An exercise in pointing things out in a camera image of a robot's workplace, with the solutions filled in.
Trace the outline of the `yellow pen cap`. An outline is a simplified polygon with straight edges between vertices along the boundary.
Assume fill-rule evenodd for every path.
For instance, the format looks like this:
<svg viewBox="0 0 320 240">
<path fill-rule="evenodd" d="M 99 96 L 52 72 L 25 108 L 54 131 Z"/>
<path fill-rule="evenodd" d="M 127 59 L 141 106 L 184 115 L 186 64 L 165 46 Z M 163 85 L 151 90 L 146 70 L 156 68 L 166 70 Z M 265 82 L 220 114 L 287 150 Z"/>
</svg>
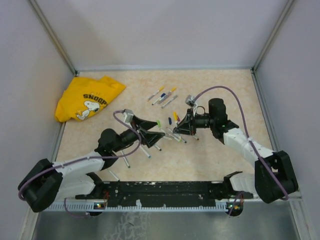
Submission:
<svg viewBox="0 0 320 240">
<path fill-rule="evenodd" d="M 173 112 L 173 117 L 174 117 L 174 120 L 177 121 L 178 120 L 178 115 L 176 112 Z"/>
</svg>

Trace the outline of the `light green pen cap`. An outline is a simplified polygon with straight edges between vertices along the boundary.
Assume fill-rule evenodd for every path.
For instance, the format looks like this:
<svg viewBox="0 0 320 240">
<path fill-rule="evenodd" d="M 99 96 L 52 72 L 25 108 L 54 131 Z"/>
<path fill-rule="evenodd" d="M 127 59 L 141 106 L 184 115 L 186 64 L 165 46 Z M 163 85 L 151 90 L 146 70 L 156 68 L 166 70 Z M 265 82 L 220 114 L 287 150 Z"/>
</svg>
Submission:
<svg viewBox="0 0 320 240">
<path fill-rule="evenodd" d="M 156 120 L 158 128 L 161 128 L 161 122 L 159 120 Z"/>
</svg>

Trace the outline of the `black capped pen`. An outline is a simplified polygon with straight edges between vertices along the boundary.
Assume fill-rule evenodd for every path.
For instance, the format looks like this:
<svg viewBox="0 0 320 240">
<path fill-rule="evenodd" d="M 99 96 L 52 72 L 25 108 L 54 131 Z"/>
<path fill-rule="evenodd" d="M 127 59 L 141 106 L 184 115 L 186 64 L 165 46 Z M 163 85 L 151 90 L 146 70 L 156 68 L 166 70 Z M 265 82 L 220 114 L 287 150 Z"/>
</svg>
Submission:
<svg viewBox="0 0 320 240">
<path fill-rule="evenodd" d="M 116 179 L 117 182 L 120 181 L 119 177 L 110 169 L 108 169 L 108 172 Z"/>
</svg>

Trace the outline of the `magenta capped pen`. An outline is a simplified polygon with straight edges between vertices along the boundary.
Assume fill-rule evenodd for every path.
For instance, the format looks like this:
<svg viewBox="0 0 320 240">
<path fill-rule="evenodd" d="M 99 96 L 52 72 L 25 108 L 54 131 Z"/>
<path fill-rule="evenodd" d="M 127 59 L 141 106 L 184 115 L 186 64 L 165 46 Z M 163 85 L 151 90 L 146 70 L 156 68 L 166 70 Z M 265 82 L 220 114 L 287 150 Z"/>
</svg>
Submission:
<svg viewBox="0 0 320 240">
<path fill-rule="evenodd" d="M 187 141 L 185 139 L 183 139 L 179 134 L 177 133 L 174 133 L 173 130 L 169 127 L 166 127 L 166 129 L 170 132 L 170 134 L 172 136 L 174 136 L 177 140 L 179 140 L 180 142 L 183 142 L 183 143 L 187 143 Z"/>
</svg>

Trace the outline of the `dark blue capped pen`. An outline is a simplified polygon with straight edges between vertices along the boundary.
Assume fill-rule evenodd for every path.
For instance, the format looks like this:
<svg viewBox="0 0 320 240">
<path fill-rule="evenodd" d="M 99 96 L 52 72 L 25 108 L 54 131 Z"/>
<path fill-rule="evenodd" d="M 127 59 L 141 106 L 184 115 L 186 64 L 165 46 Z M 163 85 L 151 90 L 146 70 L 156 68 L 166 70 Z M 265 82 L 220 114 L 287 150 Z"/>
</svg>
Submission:
<svg viewBox="0 0 320 240">
<path fill-rule="evenodd" d="M 169 137 L 175 139 L 175 140 L 178 141 L 178 142 L 181 141 L 178 137 L 174 136 L 174 135 L 171 134 L 171 133 L 167 133 L 165 130 L 163 130 L 163 129 L 161 129 L 161 128 L 160 128 L 160 131 L 163 132 L 163 133 L 165 133 L 165 136 L 169 136 Z"/>
</svg>

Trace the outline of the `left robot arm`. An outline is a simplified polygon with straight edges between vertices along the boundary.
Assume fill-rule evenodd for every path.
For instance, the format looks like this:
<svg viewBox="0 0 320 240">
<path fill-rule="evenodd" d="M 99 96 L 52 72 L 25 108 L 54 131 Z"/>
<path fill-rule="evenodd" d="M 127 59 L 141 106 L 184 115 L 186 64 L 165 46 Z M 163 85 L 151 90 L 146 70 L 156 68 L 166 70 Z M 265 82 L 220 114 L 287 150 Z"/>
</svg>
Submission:
<svg viewBox="0 0 320 240">
<path fill-rule="evenodd" d="M 152 131 L 154 121 L 136 117 L 129 110 L 122 110 L 127 129 L 117 133 L 112 128 L 102 131 L 98 146 L 92 152 L 71 160 L 52 163 L 39 160 L 18 185 L 18 197 L 28 203 L 33 212 L 46 210 L 54 201 L 89 196 L 95 199 L 104 192 L 102 180 L 96 176 L 110 168 L 119 158 L 126 158 L 141 146 L 151 148 L 166 134 Z"/>
</svg>

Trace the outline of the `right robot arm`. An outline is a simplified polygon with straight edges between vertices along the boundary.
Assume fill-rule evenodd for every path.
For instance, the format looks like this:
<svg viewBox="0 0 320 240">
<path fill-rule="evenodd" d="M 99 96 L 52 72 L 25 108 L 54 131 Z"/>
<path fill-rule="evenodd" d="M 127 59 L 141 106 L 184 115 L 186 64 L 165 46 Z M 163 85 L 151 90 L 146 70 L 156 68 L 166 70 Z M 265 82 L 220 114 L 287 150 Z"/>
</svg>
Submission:
<svg viewBox="0 0 320 240">
<path fill-rule="evenodd" d="M 237 124 L 228 119 L 226 106 L 221 98 L 208 102 L 208 112 L 197 113 L 199 107 L 189 95 L 190 107 L 184 119 L 174 128 L 179 135 L 193 136 L 198 129 L 209 128 L 222 144 L 239 153 L 253 168 L 253 174 L 234 172 L 225 177 L 223 192 L 235 198 L 240 192 L 258 195 L 269 204 L 283 199 L 299 189 L 290 156 L 285 151 L 274 151 L 248 137 Z"/>
</svg>

